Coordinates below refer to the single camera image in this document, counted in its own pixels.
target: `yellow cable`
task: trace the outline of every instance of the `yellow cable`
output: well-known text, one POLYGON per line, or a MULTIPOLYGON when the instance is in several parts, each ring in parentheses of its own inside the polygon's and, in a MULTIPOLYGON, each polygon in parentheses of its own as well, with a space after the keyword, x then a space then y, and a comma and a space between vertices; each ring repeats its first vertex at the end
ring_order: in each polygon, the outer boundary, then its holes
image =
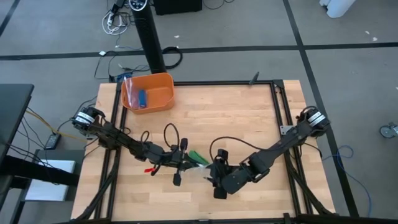
POLYGON ((60 131, 57 131, 56 129, 54 129, 53 127, 51 127, 51 125, 49 125, 48 122, 46 122, 44 119, 42 119, 40 116, 37 116, 37 114, 35 114, 35 113, 33 113, 33 112, 26 111, 26 113, 29 113, 30 115, 32 115, 32 116, 34 116, 35 118, 37 118, 39 121, 43 122, 44 125, 46 125, 48 128, 50 128, 51 131, 54 132, 54 133, 60 134, 60 135, 62 135, 62 136, 68 137, 68 138, 73 138, 73 139, 76 139, 76 140, 79 140, 79 141, 82 141, 82 142, 87 142, 87 140, 83 140, 83 139, 80 139, 80 138, 78 138, 78 137, 76 137, 76 136, 72 136, 72 135, 70 135, 70 134, 65 134, 65 133, 62 133, 62 132, 60 132, 60 131))

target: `black box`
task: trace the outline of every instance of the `black box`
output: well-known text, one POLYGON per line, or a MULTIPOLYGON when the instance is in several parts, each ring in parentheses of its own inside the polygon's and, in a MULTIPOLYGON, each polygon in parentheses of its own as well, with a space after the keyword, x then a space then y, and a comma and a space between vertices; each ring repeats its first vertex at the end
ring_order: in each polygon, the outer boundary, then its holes
POLYGON ((201 0, 154 0, 157 15, 201 11, 201 0))

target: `red clip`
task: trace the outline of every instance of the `red clip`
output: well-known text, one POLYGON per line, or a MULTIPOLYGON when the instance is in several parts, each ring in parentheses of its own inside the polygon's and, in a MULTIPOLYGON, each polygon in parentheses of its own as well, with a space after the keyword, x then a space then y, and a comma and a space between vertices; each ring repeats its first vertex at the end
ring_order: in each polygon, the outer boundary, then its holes
POLYGON ((155 171, 155 168, 144 169, 144 172, 152 172, 155 171))

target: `white cable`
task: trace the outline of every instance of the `white cable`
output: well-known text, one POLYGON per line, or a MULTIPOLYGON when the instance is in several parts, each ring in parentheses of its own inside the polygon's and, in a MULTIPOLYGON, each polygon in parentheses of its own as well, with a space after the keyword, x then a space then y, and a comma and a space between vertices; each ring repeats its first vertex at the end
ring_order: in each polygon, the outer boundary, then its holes
POLYGON ((120 35, 120 34, 124 33, 127 30, 127 24, 123 24, 122 16, 119 15, 119 25, 115 26, 115 28, 112 28, 112 23, 113 23, 113 21, 111 20, 112 16, 113 16, 113 13, 109 11, 102 18, 102 29, 104 30, 104 32, 109 35, 120 35), (108 17, 107 22, 106 22, 106 28, 108 28, 108 30, 106 30, 105 26, 104 26, 106 17, 108 17))

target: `blue block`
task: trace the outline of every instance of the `blue block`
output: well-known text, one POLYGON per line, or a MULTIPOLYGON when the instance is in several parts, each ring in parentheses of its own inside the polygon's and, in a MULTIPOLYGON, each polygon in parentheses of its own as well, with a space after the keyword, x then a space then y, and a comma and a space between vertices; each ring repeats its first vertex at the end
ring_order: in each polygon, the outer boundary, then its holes
POLYGON ((138 92, 138 100, 139 100, 139 107, 146 108, 147 107, 147 93, 145 90, 139 90, 138 92))

